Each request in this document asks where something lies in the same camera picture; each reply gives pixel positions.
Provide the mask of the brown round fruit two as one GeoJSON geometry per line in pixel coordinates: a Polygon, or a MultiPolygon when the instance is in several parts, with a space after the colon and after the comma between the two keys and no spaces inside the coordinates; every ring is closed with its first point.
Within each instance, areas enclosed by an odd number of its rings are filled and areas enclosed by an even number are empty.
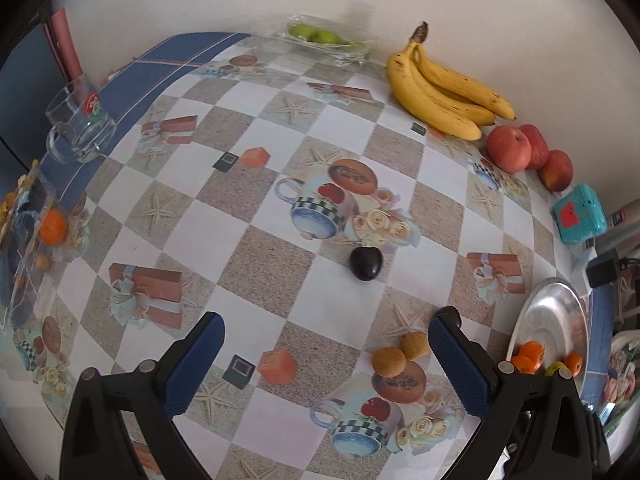
{"type": "Polygon", "coordinates": [[[400,337],[400,348],[408,361],[424,358],[430,352],[425,332],[411,332],[400,337]]]}

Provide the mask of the orange tangerine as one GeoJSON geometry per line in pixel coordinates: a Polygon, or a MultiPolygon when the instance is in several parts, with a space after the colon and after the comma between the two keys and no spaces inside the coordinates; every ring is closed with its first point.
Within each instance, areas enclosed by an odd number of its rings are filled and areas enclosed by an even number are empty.
{"type": "Polygon", "coordinates": [[[525,344],[521,345],[520,350],[518,350],[518,354],[520,356],[525,356],[533,363],[535,370],[538,370],[538,368],[544,364],[545,353],[546,350],[544,350],[544,345],[536,340],[526,341],[525,344]]]}
{"type": "Polygon", "coordinates": [[[535,365],[528,356],[521,356],[520,354],[516,354],[510,359],[510,363],[521,374],[533,375],[536,372],[535,365]]]}
{"type": "Polygon", "coordinates": [[[567,353],[567,355],[563,359],[563,364],[572,373],[573,377],[577,377],[582,371],[584,358],[579,352],[577,352],[576,350],[572,350],[570,353],[567,353]]]}

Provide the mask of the brown round fruit one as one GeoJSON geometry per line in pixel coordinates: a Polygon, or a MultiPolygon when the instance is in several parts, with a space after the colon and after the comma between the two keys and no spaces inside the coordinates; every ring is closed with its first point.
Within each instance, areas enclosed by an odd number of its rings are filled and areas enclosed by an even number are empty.
{"type": "Polygon", "coordinates": [[[375,374],[381,377],[395,377],[401,374],[406,364],[405,353],[395,347],[381,348],[372,354],[372,368],[375,374]]]}

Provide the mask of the dark plum one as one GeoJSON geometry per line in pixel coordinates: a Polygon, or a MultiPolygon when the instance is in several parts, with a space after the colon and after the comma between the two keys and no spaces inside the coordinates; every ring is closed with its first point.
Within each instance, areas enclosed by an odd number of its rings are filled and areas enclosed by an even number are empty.
{"type": "Polygon", "coordinates": [[[348,258],[349,270],[355,278],[364,282],[375,280],[383,263],[383,254],[377,247],[356,247],[348,258]]]}

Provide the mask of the clear bag green fruits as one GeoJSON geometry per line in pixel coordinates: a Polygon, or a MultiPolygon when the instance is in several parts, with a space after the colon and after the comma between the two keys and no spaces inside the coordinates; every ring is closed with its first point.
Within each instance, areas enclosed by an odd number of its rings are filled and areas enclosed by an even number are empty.
{"type": "Polygon", "coordinates": [[[378,45],[378,36],[372,32],[307,14],[279,18],[270,36],[318,54],[336,66],[360,65],[378,45]]]}

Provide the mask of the large steel bowl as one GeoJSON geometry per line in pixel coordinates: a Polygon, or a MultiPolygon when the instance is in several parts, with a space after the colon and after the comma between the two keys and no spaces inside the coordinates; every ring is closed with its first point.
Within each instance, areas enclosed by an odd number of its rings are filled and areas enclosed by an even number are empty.
{"type": "Polygon", "coordinates": [[[572,352],[582,357],[582,369],[574,378],[577,391],[582,394],[589,356],[587,318],[577,292],[569,282],[562,278],[547,278],[534,287],[516,320],[506,360],[510,361],[530,340],[544,347],[544,359],[537,374],[542,374],[548,365],[562,361],[572,352]]]}

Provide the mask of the black power adapter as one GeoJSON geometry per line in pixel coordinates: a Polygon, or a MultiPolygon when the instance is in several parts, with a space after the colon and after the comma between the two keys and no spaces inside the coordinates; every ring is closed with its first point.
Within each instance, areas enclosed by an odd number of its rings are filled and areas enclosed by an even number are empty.
{"type": "Polygon", "coordinates": [[[587,280],[591,288],[614,283],[620,277],[620,263],[613,259],[593,259],[586,267],[587,280]]]}

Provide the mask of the orange in plastic tray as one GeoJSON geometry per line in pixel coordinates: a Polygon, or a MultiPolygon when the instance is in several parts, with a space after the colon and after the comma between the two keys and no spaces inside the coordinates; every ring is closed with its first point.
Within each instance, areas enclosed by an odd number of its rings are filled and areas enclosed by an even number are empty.
{"type": "Polygon", "coordinates": [[[66,239],[68,224],[66,217],[56,208],[48,211],[39,228],[39,236],[48,246],[61,245],[66,239]]]}

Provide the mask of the red apple right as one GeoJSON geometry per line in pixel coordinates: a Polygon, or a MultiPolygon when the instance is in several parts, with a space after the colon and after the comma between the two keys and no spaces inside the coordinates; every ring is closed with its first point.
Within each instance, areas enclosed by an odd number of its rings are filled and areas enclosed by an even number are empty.
{"type": "Polygon", "coordinates": [[[565,152],[552,150],[537,174],[548,191],[559,193],[570,186],[574,176],[574,167],[570,156],[565,152]]]}

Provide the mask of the checkered printed tablecloth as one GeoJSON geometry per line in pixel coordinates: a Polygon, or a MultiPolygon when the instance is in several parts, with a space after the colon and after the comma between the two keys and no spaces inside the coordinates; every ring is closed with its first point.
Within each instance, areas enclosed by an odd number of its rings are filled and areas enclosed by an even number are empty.
{"type": "Polygon", "coordinates": [[[6,429],[58,474],[80,372],[129,372],[209,311],[226,343],[177,419],[216,479],[441,477],[476,427],[434,356],[371,386],[372,354],[456,306],[497,358],[526,296],[567,278],[556,195],[483,141],[408,114],[381,65],[334,67],[254,37],[170,38],[100,93],[107,153],[43,170],[70,212],[10,329],[6,429]],[[377,247],[375,280],[349,270],[377,247]]]}

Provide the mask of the steel thermos flask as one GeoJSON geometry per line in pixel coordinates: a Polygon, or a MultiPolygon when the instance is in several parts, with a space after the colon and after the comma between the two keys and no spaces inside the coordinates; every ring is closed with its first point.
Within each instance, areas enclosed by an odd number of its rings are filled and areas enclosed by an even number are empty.
{"type": "Polygon", "coordinates": [[[620,258],[625,258],[638,252],[640,237],[640,200],[638,198],[616,210],[606,221],[608,229],[596,240],[598,254],[615,249],[620,258]]]}

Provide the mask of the clear plastic fruit tray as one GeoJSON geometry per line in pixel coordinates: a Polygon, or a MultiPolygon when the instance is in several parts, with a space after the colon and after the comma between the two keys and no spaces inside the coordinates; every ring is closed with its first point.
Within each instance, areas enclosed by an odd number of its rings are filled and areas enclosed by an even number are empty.
{"type": "Polygon", "coordinates": [[[16,189],[1,196],[1,330],[7,332],[29,318],[43,270],[39,255],[53,256],[55,244],[42,235],[47,218],[68,225],[68,213],[58,203],[53,184],[38,160],[17,180],[16,189]]]}

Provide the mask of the pale red apple front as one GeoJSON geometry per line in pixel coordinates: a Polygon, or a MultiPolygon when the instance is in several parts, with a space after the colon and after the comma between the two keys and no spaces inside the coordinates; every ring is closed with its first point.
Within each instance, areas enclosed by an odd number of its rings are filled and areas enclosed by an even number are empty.
{"type": "Polygon", "coordinates": [[[491,130],[487,151],[491,160],[509,174],[524,170],[532,158],[532,146],[527,136],[510,126],[497,126],[491,130]]]}

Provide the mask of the red apple middle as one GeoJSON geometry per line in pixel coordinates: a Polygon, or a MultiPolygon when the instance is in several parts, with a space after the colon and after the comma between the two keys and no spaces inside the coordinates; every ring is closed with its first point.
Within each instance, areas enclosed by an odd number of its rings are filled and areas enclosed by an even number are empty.
{"type": "Polygon", "coordinates": [[[549,148],[546,140],[542,136],[540,130],[531,124],[524,124],[518,127],[521,133],[529,140],[532,154],[527,166],[528,170],[539,170],[547,162],[549,157],[549,148]]]}

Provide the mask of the yellow banana bunch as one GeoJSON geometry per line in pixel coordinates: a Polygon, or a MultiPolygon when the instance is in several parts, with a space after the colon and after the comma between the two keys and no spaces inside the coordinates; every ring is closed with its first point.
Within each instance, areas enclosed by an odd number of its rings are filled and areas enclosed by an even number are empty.
{"type": "Polygon", "coordinates": [[[386,61],[396,101],[414,118],[454,138],[474,142],[496,118],[516,118],[511,103],[481,82],[433,62],[424,44],[428,24],[414,30],[405,47],[386,61]]]}

